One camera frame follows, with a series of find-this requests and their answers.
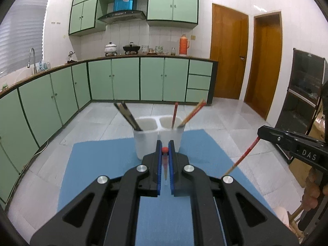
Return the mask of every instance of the white pot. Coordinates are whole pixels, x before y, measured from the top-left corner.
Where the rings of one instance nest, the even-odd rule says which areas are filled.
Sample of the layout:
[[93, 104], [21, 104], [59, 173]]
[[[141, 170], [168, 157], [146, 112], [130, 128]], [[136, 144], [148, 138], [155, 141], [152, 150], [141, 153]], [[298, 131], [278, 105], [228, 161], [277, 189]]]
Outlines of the white pot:
[[109, 53], [116, 53], [117, 52], [117, 46], [113, 43], [109, 43], [105, 46], [105, 53], [109, 54]]

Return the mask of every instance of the human hand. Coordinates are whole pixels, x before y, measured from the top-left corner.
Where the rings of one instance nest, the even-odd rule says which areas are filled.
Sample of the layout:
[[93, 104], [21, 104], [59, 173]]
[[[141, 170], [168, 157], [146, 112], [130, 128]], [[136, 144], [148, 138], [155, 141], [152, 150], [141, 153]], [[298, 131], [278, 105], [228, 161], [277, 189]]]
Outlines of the human hand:
[[[309, 211], [318, 206], [318, 197], [320, 195], [319, 186], [314, 183], [317, 179], [317, 174], [314, 168], [311, 168], [309, 175], [306, 178], [306, 187], [304, 190], [304, 195], [302, 197], [303, 209]], [[322, 193], [328, 195], [328, 184], [324, 186]]]

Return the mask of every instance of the blue gripper pad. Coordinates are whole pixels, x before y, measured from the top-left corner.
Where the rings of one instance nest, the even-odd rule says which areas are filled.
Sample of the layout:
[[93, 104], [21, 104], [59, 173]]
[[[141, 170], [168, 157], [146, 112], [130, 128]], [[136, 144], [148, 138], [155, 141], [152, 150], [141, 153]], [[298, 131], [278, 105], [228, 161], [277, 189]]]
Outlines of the blue gripper pad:
[[159, 144], [158, 167], [157, 167], [157, 195], [161, 194], [161, 180], [162, 180], [162, 142]]
[[174, 194], [174, 173], [173, 173], [172, 149], [171, 149], [170, 143], [169, 143], [169, 171], [170, 171], [171, 195], [173, 195]]

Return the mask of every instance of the white plastic cup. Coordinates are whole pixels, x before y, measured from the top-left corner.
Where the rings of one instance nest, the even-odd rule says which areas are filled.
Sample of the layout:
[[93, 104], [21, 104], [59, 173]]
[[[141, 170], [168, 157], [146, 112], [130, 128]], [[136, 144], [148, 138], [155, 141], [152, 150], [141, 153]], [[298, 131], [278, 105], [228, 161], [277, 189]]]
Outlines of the white plastic cup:
[[168, 147], [170, 140], [173, 140], [174, 149], [178, 152], [185, 126], [178, 128], [178, 126], [182, 123], [182, 119], [177, 116], [175, 118], [174, 127], [171, 129], [172, 118], [172, 115], [161, 116], [159, 118], [161, 129], [159, 130], [158, 137], [159, 140], [161, 140], [163, 147]]
[[138, 159], [142, 160], [147, 154], [156, 151], [158, 126], [154, 117], [140, 117], [136, 119], [143, 131], [133, 130], [134, 144]]

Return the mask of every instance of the window blind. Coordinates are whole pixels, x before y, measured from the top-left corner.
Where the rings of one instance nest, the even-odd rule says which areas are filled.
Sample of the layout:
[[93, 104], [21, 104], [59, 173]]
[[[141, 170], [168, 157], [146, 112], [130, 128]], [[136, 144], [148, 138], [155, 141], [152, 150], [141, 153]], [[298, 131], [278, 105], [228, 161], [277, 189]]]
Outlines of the window blind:
[[30, 49], [42, 60], [43, 25], [48, 0], [16, 0], [0, 24], [0, 77], [27, 66]]

